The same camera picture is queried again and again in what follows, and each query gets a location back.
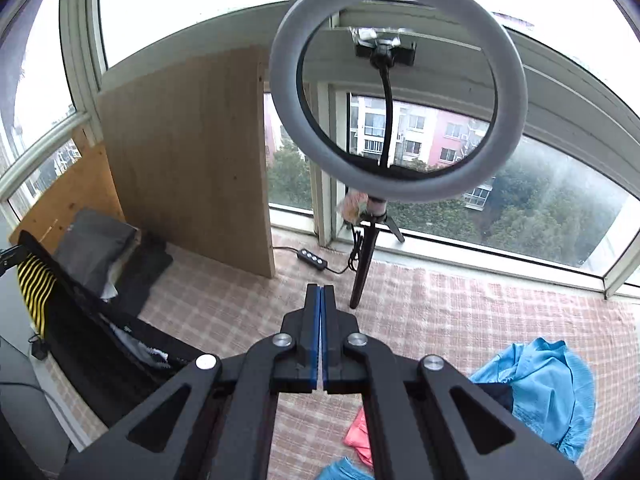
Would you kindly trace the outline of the black jacket with yellow print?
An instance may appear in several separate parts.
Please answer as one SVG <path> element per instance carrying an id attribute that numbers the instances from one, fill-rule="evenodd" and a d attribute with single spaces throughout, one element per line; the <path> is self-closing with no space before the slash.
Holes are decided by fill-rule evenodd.
<path id="1" fill-rule="evenodd" d="M 113 308 L 73 280 L 27 231 L 17 283 L 37 335 L 96 417 L 111 427 L 201 351 Z"/>

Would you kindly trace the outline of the pink garment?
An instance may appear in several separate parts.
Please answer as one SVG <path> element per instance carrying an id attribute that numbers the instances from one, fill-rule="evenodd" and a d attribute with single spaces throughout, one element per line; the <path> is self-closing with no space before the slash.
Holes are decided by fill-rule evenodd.
<path id="1" fill-rule="evenodd" d="M 366 414 L 360 408 L 352 424 L 347 429 L 344 437 L 344 445 L 349 446 L 358 458 L 370 469 L 373 468 L 372 451 L 367 428 Z"/>

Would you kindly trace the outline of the pink plaid blanket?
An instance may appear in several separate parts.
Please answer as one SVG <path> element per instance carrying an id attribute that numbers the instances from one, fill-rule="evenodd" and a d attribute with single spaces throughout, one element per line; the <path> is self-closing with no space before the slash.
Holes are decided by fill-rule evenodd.
<path id="1" fill-rule="evenodd" d="M 344 252 L 327 250 L 320 273 L 299 262 L 309 236 L 276 231 L 273 278 L 230 268 L 179 247 L 153 286 L 143 321 L 204 351 L 234 356 L 275 333 L 299 309 L 309 284 L 330 285 L 346 309 L 352 276 Z M 376 260 L 359 307 L 363 331 L 393 352 L 419 359 L 438 354 L 472 374 L 509 344 L 564 341 L 591 370 L 596 411 L 578 465 L 592 479 L 612 460 L 639 417 L 638 302 L 516 278 L 419 262 Z"/>

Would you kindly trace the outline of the black tripod stand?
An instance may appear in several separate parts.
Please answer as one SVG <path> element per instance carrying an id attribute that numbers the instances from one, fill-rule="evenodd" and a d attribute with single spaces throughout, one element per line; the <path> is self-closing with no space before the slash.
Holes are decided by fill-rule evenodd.
<path id="1" fill-rule="evenodd" d="M 386 226 L 400 244 L 405 241 L 405 237 L 400 232 L 398 225 L 387 212 L 386 200 L 369 197 L 366 209 L 360 214 L 360 220 L 364 221 L 362 235 L 357 238 L 358 248 L 357 267 L 354 286 L 352 286 L 352 296 L 350 296 L 349 307 L 355 310 L 359 306 L 364 285 L 366 284 L 371 261 L 373 258 L 376 240 L 380 234 L 379 226 Z"/>

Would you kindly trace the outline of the navy dark garment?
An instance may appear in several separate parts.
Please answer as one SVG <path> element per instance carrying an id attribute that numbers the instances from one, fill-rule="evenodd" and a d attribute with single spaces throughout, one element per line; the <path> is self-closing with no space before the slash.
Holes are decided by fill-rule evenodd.
<path id="1" fill-rule="evenodd" d="M 509 413 L 513 411 L 513 390 L 510 385 L 501 382 L 483 382 L 477 385 L 506 411 Z"/>

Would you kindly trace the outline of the dark teal folded garment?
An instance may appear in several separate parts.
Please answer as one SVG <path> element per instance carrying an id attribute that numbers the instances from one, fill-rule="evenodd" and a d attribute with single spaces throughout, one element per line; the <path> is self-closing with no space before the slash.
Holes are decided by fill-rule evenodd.
<path id="1" fill-rule="evenodd" d="M 134 248 L 116 282 L 117 296 L 112 305 L 136 318 L 148 301 L 153 285 L 173 261 L 164 240 L 143 232 L 140 244 Z"/>

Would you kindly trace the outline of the white collared shirt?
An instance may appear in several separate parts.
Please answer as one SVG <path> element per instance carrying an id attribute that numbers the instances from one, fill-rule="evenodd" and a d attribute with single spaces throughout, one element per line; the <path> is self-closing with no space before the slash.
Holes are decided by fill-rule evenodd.
<path id="1" fill-rule="evenodd" d="M 111 301 L 113 298 L 118 296 L 116 284 L 122 277 L 122 274 L 124 273 L 124 270 L 126 268 L 126 264 L 127 263 L 125 260 L 117 260 L 110 265 L 107 270 L 106 281 L 101 295 L 102 300 Z"/>

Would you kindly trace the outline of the light blue garment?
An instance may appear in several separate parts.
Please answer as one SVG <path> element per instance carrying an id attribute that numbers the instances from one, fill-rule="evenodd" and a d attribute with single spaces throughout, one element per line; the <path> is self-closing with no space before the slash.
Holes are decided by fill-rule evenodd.
<path id="1" fill-rule="evenodd" d="M 512 344 L 471 377 L 439 356 L 413 361 L 382 342 L 346 344 L 364 370 L 373 468 L 348 458 L 322 479 L 579 479 L 594 385 L 588 366 L 562 341 Z M 477 385 L 513 390 L 509 413 Z"/>

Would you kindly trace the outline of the grey folded garment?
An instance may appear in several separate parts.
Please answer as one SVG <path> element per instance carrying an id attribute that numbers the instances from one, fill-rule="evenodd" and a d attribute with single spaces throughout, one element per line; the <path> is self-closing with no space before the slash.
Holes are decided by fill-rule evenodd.
<path id="1" fill-rule="evenodd" d="M 78 211 L 53 258 L 77 283 L 101 296 L 110 266 L 134 240 L 137 230 L 93 209 Z"/>

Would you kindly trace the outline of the grey-brown wooden board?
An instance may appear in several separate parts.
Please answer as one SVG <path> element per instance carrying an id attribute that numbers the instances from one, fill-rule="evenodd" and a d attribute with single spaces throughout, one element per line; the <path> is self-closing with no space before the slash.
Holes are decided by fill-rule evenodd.
<path id="1" fill-rule="evenodd" d="M 262 47 L 190 58 L 103 92 L 104 143 L 126 220 L 265 278 L 268 206 Z"/>

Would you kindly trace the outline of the light pine wooden board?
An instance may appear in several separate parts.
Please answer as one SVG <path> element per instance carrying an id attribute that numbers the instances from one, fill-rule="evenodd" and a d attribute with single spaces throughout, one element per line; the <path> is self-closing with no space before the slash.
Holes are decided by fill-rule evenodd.
<path id="1" fill-rule="evenodd" d="M 52 255 L 78 211 L 85 208 L 125 220 L 103 143 L 89 148 L 51 184 L 11 233 L 9 243 L 16 245 L 20 233 L 27 231 Z"/>

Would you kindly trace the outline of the black phone holder clamp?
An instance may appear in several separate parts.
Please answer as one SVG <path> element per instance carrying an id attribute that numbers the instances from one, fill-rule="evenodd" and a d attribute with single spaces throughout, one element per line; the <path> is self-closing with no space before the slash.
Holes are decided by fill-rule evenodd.
<path id="1" fill-rule="evenodd" d="M 413 66 L 416 60 L 416 43 L 403 44 L 399 30 L 354 27 L 350 31 L 356 57 L 367 58 L 374 67 Z"/>

